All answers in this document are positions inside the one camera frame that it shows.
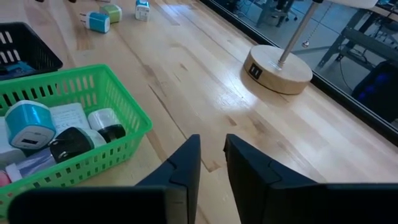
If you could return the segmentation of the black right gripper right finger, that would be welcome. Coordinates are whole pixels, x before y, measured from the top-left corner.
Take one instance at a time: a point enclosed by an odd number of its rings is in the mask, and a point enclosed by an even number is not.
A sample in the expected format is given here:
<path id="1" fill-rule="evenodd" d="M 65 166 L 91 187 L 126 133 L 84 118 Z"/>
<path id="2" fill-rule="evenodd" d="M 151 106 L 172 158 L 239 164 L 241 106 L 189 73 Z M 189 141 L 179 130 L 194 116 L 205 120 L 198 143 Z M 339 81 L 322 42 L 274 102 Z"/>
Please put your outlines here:
<path id="1" fill-rule="evenodd" d="M 398 224 L 398 183 L 319 183 L 235 134 L 223 150 L 241 224 Z"/>

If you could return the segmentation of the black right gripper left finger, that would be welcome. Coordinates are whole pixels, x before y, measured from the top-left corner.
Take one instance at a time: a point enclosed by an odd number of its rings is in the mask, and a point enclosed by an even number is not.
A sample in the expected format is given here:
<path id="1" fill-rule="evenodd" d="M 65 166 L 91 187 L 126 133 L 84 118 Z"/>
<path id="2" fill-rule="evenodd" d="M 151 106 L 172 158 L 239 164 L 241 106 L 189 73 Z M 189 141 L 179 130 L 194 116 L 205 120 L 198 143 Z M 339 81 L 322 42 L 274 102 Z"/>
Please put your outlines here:
<path id="1" fill-rule="evenodd" d="M 9 224 L 194 224 L 200 168 L 193 134 L 136 185 L 26 191 L 12 200 Z"/>

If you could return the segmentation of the white black USB charger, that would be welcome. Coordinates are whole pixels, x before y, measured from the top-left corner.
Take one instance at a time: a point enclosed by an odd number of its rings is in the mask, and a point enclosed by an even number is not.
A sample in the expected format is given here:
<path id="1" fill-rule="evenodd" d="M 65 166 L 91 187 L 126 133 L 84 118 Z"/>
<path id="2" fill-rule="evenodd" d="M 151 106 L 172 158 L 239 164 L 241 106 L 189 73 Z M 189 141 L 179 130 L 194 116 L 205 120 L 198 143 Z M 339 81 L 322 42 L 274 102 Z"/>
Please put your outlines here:
<path id="1" fill-rule="evenodd" d="M 106 142 L 111 142 L 126 135 L 116 113 L 111 108 L 103 108 L 88 115 L 88 123 L 92 129 L 99 132 Z"/>

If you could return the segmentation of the white black-faced USB charger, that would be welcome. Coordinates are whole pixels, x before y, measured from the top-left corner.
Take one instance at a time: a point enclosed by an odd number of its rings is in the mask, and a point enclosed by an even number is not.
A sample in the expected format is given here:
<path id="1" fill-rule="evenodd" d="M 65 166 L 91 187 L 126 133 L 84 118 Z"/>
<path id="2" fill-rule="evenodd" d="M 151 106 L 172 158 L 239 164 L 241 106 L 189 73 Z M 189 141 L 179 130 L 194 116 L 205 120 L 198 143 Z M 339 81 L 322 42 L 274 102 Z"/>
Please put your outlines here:
<path id="1" fill-rule="evenodd" d="M 70 127 L 50 143 L 50 152 L 57 164 L 103 146 L 106 140 L 93 129 Z"/>

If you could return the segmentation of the purple USB charger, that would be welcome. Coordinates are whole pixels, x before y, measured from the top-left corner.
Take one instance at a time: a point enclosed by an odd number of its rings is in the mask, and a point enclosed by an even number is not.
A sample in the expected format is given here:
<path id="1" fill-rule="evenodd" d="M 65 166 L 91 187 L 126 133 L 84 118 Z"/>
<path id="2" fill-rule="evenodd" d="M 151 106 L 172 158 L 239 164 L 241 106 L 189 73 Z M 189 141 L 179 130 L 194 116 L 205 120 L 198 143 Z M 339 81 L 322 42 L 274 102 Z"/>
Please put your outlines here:
<path id="1" fill-rule="evenodd" d="M 48 169 L 56 164 L 50 148 L 43 149 L 21 162 L 10 164 L 6 167 L 6 173 L 11 182 L 16 182 L 39 171 Z"/>

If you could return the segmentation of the teal white USB charger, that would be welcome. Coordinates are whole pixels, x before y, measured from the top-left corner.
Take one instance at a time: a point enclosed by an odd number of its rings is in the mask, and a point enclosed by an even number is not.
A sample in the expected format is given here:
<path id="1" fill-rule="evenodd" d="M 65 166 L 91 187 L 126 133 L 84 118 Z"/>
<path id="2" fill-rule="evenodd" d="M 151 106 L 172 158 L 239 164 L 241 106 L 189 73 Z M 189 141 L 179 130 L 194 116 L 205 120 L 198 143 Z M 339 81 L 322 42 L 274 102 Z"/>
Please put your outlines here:
<path id="1" fill-rule="evenodd" d="M 57 133 L 50 109 L 36 101 L 18 101 L 7 110 L 4 120 L 7 140 L 18 149 L 42 149 Z"/>
<path id="2" fill-rule="evenodd" d="M 105 34 L 109 31 L 110 18 L 106 14 L 95 11 L 80 13 L 80 21 L 86 29 Z"/>

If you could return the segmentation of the green plastic basket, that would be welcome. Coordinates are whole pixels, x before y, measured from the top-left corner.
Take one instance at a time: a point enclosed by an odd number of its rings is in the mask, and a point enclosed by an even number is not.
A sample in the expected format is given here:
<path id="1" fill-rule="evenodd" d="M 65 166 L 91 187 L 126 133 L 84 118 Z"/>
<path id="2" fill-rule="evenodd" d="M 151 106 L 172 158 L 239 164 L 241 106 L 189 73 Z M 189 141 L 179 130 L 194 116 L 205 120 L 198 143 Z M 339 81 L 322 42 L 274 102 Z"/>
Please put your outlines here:
<path id="1" fill-rule="evenodd" d="M 39 187 L 79 184 L 133 156 L 152 121 L 105 64 L 71 68 L 0 82 L 0 116 L 18 100 L 33 100 L 48 107 L 81 103 L 86 114 L 111 108 L 126 135 L 30 177 L 0 187 L 0 221 L 6 220 L 13 198 Z"/>

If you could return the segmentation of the white shade wooden base lamp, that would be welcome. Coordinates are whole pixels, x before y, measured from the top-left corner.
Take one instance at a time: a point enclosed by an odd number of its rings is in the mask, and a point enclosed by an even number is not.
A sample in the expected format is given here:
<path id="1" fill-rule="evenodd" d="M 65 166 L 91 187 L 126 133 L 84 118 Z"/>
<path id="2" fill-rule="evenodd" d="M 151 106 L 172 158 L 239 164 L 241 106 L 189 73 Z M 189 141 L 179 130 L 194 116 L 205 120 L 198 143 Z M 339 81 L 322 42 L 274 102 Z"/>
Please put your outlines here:
<path id="1" fill-rule="evenodd" d="M 283 95 L 298 95 L 313 78 L 312 69 L 292 53 L 312 15 L 323 1 L 359 9 L 370 9 L 378 0 L 312 0 L 302 21 L 284 49 L 271 45 L 253 46 L 244 62 L 247 74 L 262 86 Z"/>

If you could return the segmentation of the black lit computer tower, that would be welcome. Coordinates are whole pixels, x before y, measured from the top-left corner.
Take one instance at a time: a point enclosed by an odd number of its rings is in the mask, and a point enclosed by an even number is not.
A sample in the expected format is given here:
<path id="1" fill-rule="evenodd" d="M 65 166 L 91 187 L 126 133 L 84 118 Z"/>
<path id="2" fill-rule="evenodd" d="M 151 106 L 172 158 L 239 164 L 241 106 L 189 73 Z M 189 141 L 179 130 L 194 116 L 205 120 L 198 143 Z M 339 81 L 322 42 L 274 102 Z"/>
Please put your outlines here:
<path id="1" fill-rule="evenodd" d="M 398 119 L 398 62 L 379 63 L 351 96 L 389 123 Z"/>

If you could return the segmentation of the black plastic basket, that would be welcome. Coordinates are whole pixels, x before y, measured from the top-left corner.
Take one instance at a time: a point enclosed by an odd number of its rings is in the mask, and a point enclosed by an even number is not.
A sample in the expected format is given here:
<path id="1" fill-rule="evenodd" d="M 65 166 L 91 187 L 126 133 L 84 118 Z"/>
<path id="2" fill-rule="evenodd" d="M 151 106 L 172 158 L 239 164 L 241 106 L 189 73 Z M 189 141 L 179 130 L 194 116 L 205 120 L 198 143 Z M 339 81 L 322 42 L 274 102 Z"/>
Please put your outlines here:
<path id="1" fill-rule="evenodd" d="M 26 23 L 0 23 L 0 81 L 55 72 L 62 66 L 62 61 Z"/>

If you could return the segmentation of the blue white USB charger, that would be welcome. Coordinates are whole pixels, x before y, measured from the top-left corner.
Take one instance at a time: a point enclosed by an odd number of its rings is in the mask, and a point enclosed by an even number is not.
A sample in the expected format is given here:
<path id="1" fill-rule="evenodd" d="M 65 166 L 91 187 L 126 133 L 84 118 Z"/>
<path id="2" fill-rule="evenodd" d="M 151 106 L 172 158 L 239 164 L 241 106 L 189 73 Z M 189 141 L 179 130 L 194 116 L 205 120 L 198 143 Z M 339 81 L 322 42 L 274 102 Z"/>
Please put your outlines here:
<path id="1" fill-rule="evenodd" d="M 135 18 L 138 21 L 148 21 L 150 15 L 150 4 L 148 0 L 136 0 Z"/>

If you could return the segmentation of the green USB charger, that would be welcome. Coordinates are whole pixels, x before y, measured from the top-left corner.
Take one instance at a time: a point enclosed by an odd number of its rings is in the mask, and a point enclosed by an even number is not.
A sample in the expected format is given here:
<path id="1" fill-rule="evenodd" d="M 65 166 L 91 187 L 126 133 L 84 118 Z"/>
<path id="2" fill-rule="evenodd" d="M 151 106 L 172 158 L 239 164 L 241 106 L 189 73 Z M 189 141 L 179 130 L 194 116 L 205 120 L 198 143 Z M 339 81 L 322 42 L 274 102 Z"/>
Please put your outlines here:
<path id="1" fill-rule="evenodd" d="M 109 17 L 111 24 L 120 22 L 122 20 L 123 11 L 117 4 L 108 4 L 99 7 L 99 11 Z"/>

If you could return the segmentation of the grey metal desk frame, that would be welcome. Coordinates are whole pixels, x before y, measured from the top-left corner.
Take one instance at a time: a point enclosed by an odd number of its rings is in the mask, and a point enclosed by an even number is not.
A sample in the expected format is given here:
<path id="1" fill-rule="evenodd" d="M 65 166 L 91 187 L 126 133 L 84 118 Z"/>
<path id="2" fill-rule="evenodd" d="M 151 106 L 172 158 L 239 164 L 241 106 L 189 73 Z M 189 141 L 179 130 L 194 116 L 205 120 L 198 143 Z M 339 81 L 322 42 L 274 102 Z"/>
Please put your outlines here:
<path id="1" fill-rule="evenodd" d="M 387 6 L 382 6 L 380 4 L 377 4 L 371 9 L 359 9 L 322 57 L 316 69 L 320 70 L 323 68 L 327 61 L 335 54 L 338 54 L 335 59 L 336 61 L 340 61 L 343 57 L 347 57 L 368 70 L 373 69 L 374 65 L 371 62 L 368 62 L 359 55 L 355 55 L 351 51 L 356 45 L 379 57 L 398 63 L 398 50 L 394 50 L 392 47 L 365 34 L 371 24 L 379 17 L 398 22 L 398 9 L 393 9 L 392 7 L 388 9 Z"/>

